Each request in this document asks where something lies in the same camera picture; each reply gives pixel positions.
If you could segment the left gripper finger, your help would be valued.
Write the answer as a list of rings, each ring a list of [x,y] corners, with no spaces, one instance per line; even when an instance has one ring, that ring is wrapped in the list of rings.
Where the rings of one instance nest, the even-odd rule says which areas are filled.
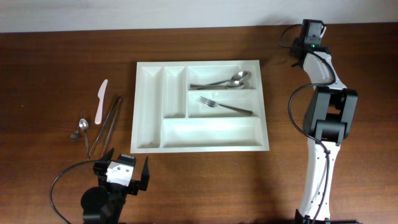
[[[149,179],[150,179],[150,173],[149,173],[149,158],[146,157],[144,167],[142,169],[141,173],[141,179],[139,183],[139,190],[141,191],[146,191],[148,184],[149,184]]]
[[[106,154],[104,154],[102,156],[101,159],[99,159],[99,161],[101,161],[101,162],[111,162],[113,153],[114,153],[114,148],[111,148]]]

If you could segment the small shiny teaspoon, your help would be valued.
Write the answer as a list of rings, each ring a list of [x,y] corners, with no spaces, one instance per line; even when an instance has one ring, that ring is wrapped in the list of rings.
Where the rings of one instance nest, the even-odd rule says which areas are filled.
[[[89,142],[88,142],[88,135],[87,135],[87,130],[88,130],[88,122],[84,118],[79,120],[79,128],[84,132],[85,135],[85,147],[86,147],[86,157],[87,159],[90,158],[90,151],[89,151]]]

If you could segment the metal kitchen tongs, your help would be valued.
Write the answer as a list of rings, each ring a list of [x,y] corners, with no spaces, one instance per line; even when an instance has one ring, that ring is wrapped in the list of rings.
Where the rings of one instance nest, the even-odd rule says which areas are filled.
[[[95,152],[95,149],[96,149],[97,145],[100,143],[103,135],[105,134],[105,131],[107,130],[107,128],[108,128],[108,126],[109,126],[109,124],[111,122],[111,118],[114,116],[114,114],[115,114],[115,112],[116,112],[121,100],[122,100],[122,96],[121,95],[117,96],[116,99],[114,100],[114,103],[113,103],[113,105],[112,105],[112,107],[111,107],[111,109],[110,109],[110,111],[109,111],[109,113],[108,113],[108,115],[107,115],[107,117],[105,119],[105,122],[102,125],[101,130],[100,130],[96,140],[94,141],[91,149],[89,150],[89,154],[88,154],[88,158],[89,159],[91,158],[91,155]]]

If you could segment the white plastic knife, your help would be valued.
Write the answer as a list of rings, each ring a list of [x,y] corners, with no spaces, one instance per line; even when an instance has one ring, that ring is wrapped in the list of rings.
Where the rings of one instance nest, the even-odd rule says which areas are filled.
[[[102,121],[104,95],[105,95],[105,92],[106,92],[107,84],[108,84],[108,80],[105,79],[102,82],[102,84],[101,84],[101,86],[100,86],[100,88],[98,90],[99,102],[98,102],[98,107],[97,107],[96,115],[95,115],[95,124],[97,124],[97,125],[99,125],[101,123],[101,121]]]

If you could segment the steel tablespoon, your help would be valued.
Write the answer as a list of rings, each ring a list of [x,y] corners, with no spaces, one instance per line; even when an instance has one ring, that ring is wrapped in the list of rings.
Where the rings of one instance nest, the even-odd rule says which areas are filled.
[[[228,82],[225,85],[195,85],[190,84],[192,90],[235,90],[243,89],[244,83],[239,81]]]
[[[219,84],[222,84],[222,83],[225,83],[225,82],[235,82],[235,81],[243,82],[243,81],[245,81],[247,79],[250,79],[251,74],[252,73],[250,71],[247,71],[247,70],[240,71],[240,72],[234,74],[229,80],[223,80],[223,81],[218,81],[218,82],[214,82],[214,83],[209,83],[208,85],[219,85]]]

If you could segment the steel fork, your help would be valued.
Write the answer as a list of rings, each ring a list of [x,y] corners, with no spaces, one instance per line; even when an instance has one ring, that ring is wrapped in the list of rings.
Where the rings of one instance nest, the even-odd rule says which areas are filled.
[[[216,101],[210,100],[210,99],[202,97],[202,96],[199,97],[199,100],[200,100],[201,103],[203,103],[204,105],[206,105],[208,107],[211,107],[211,108],[216,108],[216,107],[220,106],[220,107],[227,108],[229,110],[236,111],[236,112],[241,113],[241,114],[245,114],[247,116],[252,116],[253,115],[253,111],[251,111],[251,110],[245,110],[245,109],[241,109],[241,108],[237,108],[237,107],[233,107],[233,106],[217,103]]]

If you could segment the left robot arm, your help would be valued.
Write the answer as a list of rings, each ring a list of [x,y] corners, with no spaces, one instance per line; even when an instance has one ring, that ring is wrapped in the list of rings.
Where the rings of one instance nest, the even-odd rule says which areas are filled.
[[[121,154],[113,161],[114,149],[94,162],[93,172],[98,178],[98,186],[88,189],[81,197],[84,223],[118,223],[128,195],[146,191],[149,185],[149,159],[141,172],[141,178],[132,178],[137,159]]]

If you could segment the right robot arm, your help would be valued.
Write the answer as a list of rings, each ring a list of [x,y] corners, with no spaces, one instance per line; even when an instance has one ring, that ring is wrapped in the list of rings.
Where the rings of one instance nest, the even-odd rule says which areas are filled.
[[[297,65],[310,77],[312,99],[298,129],[308,138],[305,189],[295,223],[331,223],[330,192],[333,168],[353,122],[358,93],[338,78],[328,47],[322,45],[326,24],[305,19],[300,35],[289,47]]]

